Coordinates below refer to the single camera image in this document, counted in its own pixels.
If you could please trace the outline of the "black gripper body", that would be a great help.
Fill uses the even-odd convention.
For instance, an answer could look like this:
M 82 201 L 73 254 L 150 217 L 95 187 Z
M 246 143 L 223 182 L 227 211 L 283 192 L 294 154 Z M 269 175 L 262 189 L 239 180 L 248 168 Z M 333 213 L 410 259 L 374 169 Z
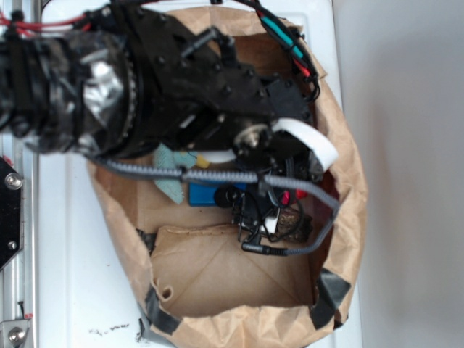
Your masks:
M 239 61 L 234 39 L 214 26 L 192 33 L 180 20 L 134 3 L 126 7 L 126 27 L 137 85 L 128 157 L 165 145 L 230 152 L 252 172 L 296 158 L 307 177 L 323 174 L 321 148 L 302 135 L 312 127 L 315 97 L 293 80 L 260 75 Z

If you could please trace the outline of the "white curved gripper finger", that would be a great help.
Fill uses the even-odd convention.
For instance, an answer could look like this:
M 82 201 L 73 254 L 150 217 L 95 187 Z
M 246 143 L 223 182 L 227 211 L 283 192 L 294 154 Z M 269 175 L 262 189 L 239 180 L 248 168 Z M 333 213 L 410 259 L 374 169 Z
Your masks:
M 311 125 L 293 118 L 280 118 L 272 126 L 274 132 L 284 131 L 301 141 L 312 150 L 323 170 L 328 170 L 338 159 L 336 147 L 319 130 Z

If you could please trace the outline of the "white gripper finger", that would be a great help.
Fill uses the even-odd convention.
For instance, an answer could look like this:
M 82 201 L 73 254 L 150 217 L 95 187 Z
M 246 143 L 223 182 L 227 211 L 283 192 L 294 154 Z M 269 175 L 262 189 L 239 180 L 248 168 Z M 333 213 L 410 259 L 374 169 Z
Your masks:
M 235 154 L 232 150 L 202 152 L 202 156 L 209 163 L 225 163 L 235 159 Z

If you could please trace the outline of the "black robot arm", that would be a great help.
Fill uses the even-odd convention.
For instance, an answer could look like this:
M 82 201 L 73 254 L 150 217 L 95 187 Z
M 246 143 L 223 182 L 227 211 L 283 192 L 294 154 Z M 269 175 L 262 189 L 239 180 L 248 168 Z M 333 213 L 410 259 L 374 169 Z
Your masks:
M 35 152 L 77 152 L 132 178 L 219 178 L 125 163 L 159 146 L 234 161 L 246 182 L 292 159 L 305 176 L 320 176 L 339 154 L 312 123 L 314 62 L 295 30 L 258 1 L 247 6 L 309 94 L 240 61 L 222 27 L 195 33 L 144 1 L 112 1 L 56 23 L 16 11 L 1 19 L 1 129 Z

